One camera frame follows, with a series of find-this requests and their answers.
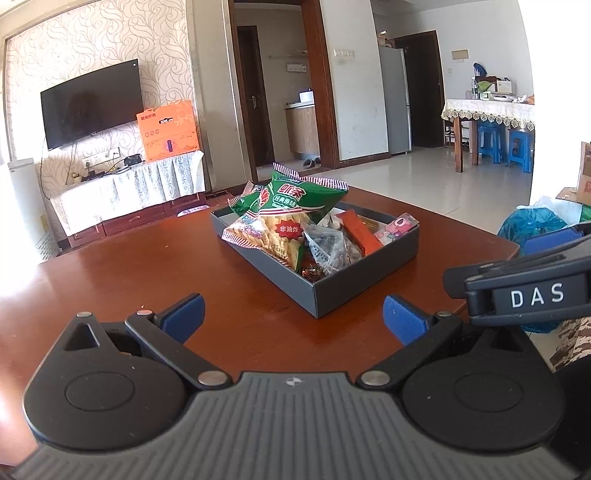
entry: blue gripper pad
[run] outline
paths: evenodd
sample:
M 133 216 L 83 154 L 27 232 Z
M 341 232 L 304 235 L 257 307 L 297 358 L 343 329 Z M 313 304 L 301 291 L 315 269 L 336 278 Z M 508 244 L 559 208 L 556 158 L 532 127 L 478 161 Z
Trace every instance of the blue gripper pad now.
M 432 316 L 397 295 L 384 300 L 384 323 L 398 340 L 407 346 L 431 326 Z
M 574 228 L 563 228 L 562 230 L 556 230 L 545 235 L 535 236 L 525 241 L 523 244 L 523 253 L 525 255 L 536 254 L 542 250 L 548 250 L 549 248 L 571 242 L 582 236 L 583 232 L 579 232 Z
M 197 295 L 162 318 L 161 330 L 179 343 L 186 342 L 205 319 L 205 299 Z

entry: bottle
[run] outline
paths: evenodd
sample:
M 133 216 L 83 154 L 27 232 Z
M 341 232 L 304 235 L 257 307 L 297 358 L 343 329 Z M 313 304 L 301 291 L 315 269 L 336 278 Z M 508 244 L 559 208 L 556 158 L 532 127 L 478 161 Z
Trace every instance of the bottle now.
M 476 81 L 476 77 L 472 77 L 472 98 L 474 100 L 479 99 L 478 95 L 478 82 Z

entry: power outlet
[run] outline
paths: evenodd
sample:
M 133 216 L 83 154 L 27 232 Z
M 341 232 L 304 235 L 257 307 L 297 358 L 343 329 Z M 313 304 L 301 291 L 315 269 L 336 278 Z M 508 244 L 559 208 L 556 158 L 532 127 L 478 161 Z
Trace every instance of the power outlet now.
M 94 167 L 100 163 L 104 163 L 106 161 L 116 160 L 121 156 L 121 151 L 119 147 L 110 148 L 105 150 L 104 152 L 97 153 L 92 155 L 91 157 L 86 157 L 82 160 L 85 167 Z

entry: orange gift box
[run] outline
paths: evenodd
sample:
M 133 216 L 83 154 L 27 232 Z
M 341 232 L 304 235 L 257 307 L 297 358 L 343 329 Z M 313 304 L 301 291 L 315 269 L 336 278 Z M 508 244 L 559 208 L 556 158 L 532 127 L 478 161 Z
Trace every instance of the orange gift box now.
M 193 104 L 179 100 L 157 109 L 138 113 L 139 132 L 146 161 L 193 152 L 199 149 Z

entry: refrigerator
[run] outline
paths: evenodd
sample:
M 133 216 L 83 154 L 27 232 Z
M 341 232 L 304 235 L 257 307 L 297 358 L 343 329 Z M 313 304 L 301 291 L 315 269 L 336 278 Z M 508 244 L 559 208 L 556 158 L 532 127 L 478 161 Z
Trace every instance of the refrigerator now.
M 27 158 L 8 162 L 7 166 L 9 185 L 4 185 L 4 190 L 12 190 L 14 194 L 4 200 L 11 204 L 9 220 L 12 233 L 19 239 L 11 255 L 13 259 L 23 255 L 23 261 L 37 265 L 56 257 L 60 249 L 49 225 L 35 165 L 32 158 Z
M 388 151 L 391 154 L 410 152 L 413 143 L 404 51 L 389 47 L 378 49 L 384 81 Z

